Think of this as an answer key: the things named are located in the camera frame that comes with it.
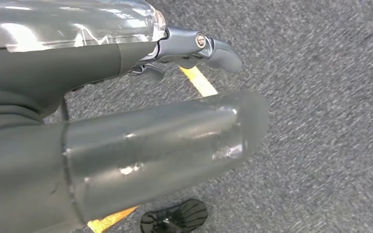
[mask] clear plastic bag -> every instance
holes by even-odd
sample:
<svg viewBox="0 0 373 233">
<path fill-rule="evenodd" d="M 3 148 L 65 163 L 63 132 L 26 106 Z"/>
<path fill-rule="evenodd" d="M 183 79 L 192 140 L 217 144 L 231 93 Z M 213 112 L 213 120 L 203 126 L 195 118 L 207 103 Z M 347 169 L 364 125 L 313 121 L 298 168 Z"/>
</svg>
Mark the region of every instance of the clear plastic bag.
<svg viewBox="0 0 373 233">
<path fill-rule="evenodd" d="M 10 52 L 153 42 L 165 26 L 145 0 L 0 0 L 0 44 Z"/>
</svg>

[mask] gray carpet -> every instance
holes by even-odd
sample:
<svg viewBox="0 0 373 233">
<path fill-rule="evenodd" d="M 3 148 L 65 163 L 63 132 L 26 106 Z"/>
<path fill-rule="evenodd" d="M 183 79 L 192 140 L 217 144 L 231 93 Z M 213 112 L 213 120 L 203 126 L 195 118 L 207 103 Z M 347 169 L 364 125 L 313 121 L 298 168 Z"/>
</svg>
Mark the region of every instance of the gray carpet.
<svg viewBox="0 0 373 233">
<path fill-rule="evenodd" d="M 229 41 L 239 75 L 199 66 L 219 91 L 270 101 L 262 151 L 242 167 L 143 204 L 140 216 L 195 197 L 210 211 L 197 233 L 373 233 L 373 0 L 153 0 L 172 25 Z M 166 81 L 123 78 L 68 96 L 73 118 L 198 97 L 174 65 Z"/>
</svg>

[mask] screw head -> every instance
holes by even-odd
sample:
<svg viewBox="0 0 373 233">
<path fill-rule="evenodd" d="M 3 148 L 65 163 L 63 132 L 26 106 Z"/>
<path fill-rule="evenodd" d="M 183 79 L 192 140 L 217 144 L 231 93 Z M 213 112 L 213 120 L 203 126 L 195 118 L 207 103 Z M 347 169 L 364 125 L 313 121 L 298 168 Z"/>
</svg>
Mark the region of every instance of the screw head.
<svg viewBox="0 0 373 233">
<path fill-rule="evenodd" d="M 201 33 L 197 34 L 195 40 L 196 40 L 197 45 L 198 45 L 199 48 L 205 47 L 206 40 L 205 40 L 205 36 L 203 34 L 201 34 Z"/>
</svg>

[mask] yellow stripe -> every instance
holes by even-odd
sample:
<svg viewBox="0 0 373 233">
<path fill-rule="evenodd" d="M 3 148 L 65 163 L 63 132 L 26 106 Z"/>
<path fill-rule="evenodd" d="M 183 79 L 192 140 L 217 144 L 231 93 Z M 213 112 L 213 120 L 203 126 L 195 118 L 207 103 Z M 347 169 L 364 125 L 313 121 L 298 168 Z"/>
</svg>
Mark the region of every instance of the yellow stripe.
<svg viewBox="0 0 373 233">
<path fill-rule="evenodd" d="M 88 227 L 94 232 L 94 233 L 102 233 L 106 229 L 110 228 L 115 223 L 121 221 L 124 217 L 128 216 L 130 213 L 132 213 L 136 207 L 129 208 L 127 210 L 112 214 L 108 217 L 105 217 L 101 220 L 94 220 L 88 222 Z"/>
<path fill-rule="evenodd" d="M 202 96 L 212 96 L 218 94 L 214 86 L 206 79 L 206 77 L 200 72 L 200 70 L 197 67 L 193 67 L 191 69 L 184 69 L 182 67 L 179 68 L 188 77 L 188 79 L 191 81 L 191 83 Z M 94 233 L 102 233 L 115 223 L 121 221 L 124 217 L 128 216 L 136 208 L 137 206 L 112 214 L 101 220 L 90 221 L 88 222 L 88 227 Z"/>
<path fill-rule="evenodd" d="M 197 67 L 193 67 L 191 69 L 184 69 L 182 67 L 179 68 L 188 77 L 188 79 L 202 96 L 212 96 L 218 94 L 218 91 Z"/>
</svg>

